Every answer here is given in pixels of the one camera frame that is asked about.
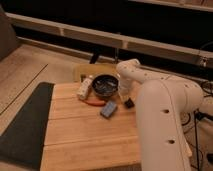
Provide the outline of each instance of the tabletop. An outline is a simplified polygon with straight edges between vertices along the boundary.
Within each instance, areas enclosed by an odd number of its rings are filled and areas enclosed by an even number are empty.
[[[116,102],[117,110],[106,119],[100,115],[102,107],[78,100],[79,86],[54,86],[41,170],[94,170],[140,163],[135,108],[125,108],[116,94],[110,100]],[[134,83],[133,101],[138,88]],[[97,97],[91,92],[89,99]]]

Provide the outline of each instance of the black bowl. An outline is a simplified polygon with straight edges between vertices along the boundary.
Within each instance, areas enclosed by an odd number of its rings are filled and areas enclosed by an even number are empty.
[[[118,79],[112,75],[99,75],[92,82],[92,88],[99,97],[110,97],[118,90]]]

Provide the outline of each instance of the tiled floor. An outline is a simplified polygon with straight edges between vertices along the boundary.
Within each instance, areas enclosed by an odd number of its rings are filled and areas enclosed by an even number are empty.
[[[0,134],[14,118],[28,96],[40,82],[72,82],[76,65],[88,63],[87,59],[49,51],[23,44],[9,57],[0,62]],[[212,97],[206,99],[203,111],[213,115]],[[193,120],[184,127],[193,126]],[[200,149],[204,155],[203,171],[213,170],[206,160],[206,152],[213,152],[213,123],[203,120],[198,123]],[[190,143],[195,144],[194,129],[186,134]],[[196,165],[195,155],[191,162]],[[0,171],[26,171],[29,169],[0,162]]]

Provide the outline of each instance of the blue object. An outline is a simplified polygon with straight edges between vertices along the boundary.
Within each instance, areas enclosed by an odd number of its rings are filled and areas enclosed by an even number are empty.
[[[105,118],[109,118],[116,109],[117,104],[113,101],[108,101],[107,104],[101,109],[100,114]]]

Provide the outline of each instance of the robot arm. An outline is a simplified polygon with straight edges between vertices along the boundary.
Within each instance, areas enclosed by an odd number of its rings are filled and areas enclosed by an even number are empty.
[[[116,69],[119,95],[141,83],[136,99],[136,119],[143,171],[191,170],[180,113],[196,110],[203,100],[200,86],[181,77],[141,70],[138,60],[120,62]]]

